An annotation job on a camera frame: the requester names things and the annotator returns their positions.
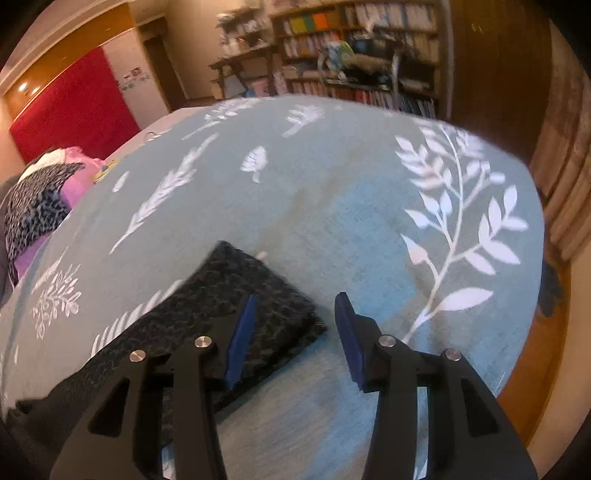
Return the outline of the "brown wooden door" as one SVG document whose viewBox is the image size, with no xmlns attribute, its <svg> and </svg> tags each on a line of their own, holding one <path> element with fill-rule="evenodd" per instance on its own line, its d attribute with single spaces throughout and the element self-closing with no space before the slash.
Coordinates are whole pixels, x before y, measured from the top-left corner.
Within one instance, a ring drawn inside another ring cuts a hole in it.
<svg viewBox="0 0 591 480">
<path fill-rule="evenodd" d="M 528 164 L 551 82 L 549 17 L 536 1 L 452 1 L 451 122 Z"/>
</svg>

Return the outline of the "wooden desk with shelf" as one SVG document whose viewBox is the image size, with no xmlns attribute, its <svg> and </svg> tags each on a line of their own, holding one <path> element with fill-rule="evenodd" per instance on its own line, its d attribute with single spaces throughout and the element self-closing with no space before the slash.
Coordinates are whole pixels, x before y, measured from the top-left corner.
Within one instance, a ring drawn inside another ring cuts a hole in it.
<svg viewBox="0 0 591 480">
<path fill-rule="evenodd" d="M 226 100 L 256 89 L 276 95 L 273 59 L 277 53 L 270 27 L 270 17 L 263 4 L 240 6 L 217 14 L 216 28 L 221 43 L 221 58 L 208 65 L 216 73 L 212 92 L 218 100 Z M 264 62 L 263 75 L 246 73 L 245 63 Z"/>
</svg>

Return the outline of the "black leopard print pants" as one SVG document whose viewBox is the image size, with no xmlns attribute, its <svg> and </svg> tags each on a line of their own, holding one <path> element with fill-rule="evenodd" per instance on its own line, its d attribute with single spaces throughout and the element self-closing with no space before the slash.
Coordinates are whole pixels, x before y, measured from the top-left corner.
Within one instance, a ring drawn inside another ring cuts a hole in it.
<svg viewBox="0 0 591 480">
<path fill-rule="evenodd" d="M 212 397 L 215 412 L 228 407 L 318 340 L 327 328 L 311 300 L 263 262 L 220 241 L 171 296 L 47 397 L 22 400 L 11 408 L 9 435 L 31 463 L 49 472 L 93 396 L 134 348 L 150 355 L 171 353 L 182 342 L 211 333 L 215 321 L 235 313 L 249 294 L 259 300 L 259 308 L 242 376 L 231 390 L 217 389 Z"/>
</svg>

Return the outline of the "wooden bookshelf with books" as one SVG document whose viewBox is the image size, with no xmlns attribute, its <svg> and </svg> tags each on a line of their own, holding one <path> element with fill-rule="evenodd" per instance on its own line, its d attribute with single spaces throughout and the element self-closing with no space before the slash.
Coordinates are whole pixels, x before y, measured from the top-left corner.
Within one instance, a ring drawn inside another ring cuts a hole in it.
<svg viewBox="0 0 591 480">
<path fill-rule="evenodd" d="M 270 14 L 287 92 L 447 120 L 447 1 L 284 1 Z"/>
</svg>

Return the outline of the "red headboard panel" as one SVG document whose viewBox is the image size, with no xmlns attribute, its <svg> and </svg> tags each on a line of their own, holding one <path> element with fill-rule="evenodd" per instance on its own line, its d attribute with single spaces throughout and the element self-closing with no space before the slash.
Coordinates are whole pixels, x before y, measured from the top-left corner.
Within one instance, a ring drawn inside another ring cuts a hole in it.
<svg viewBox="0 0 591 480">
<path fill-rule="evenodd" d="M 104 51 L 96 48 L 68 67 L 17 116 L 9 132 L 23 161 L 79 147 L 107 158 L 139 132 Z"/>
</svg>

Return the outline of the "leopard print cloth pile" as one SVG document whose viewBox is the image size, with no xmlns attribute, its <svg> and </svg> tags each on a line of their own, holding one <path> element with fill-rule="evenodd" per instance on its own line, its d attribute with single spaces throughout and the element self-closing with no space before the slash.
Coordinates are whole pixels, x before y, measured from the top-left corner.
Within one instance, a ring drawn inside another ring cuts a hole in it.
<svg viewBox="0 0 591 480">
<path fill-rule="evenodd" d="M 84 168 L 81 162 L 43 167 L 8 191 L 4 233 L 8 275 L 13 286 L 19 283 L 16 259 L 41 236 L 56 230 L 66 218 L 71 208 L 61 198 L 61 189 L 70 177 Z"/>
</svg>

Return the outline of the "teal leaf print bedspread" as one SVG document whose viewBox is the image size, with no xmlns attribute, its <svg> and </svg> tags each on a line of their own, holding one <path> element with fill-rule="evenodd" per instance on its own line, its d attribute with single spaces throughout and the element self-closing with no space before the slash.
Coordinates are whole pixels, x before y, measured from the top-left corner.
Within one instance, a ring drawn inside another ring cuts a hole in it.
<svg viewBox="0 0 591 480">
<path fill-rule="evenodd" d="M 356 479 L 377 399 L 334 301 L 410 347 L 460 350 L 494 392 L 535 313 L 544 221 L 525 165 L 444 122 L 308 96 L 203 108 L 122 156 L 1 311 L 1 408 L 106 352 L 225 241 L 327 331 L 221 418 L 233 479 Z"/>
</svg>

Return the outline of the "purple garment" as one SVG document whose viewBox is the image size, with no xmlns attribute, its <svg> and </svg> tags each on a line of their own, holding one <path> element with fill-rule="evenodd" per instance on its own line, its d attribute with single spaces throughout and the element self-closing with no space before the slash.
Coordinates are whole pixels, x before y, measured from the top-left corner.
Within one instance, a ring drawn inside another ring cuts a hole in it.
<svg viewBox="0 0 591 480">
<path fill-rule="evenodd" d="M 105 160 L 87 156 L 80 147 L 68 147 L 57 149 L 44 154 L 37 163 L 42 166 L 48 166 L 47 160 L 58 153 L 63 155 L 65 164 L 81 163 L 83 167 L 69 177 L 60 190 L 60 199 L 69 209 L 73 209 L 87 193 L 87 191 L 96 183 L 97 175 L 107 165 Z M 29 247 L 27 247 L 15 260 L 14 267 L 17 272 L 17 278 L 21 279 L 29 269 L 37 251 L 52 235 L 50 230 L 42 234 Z"/>
</svg>

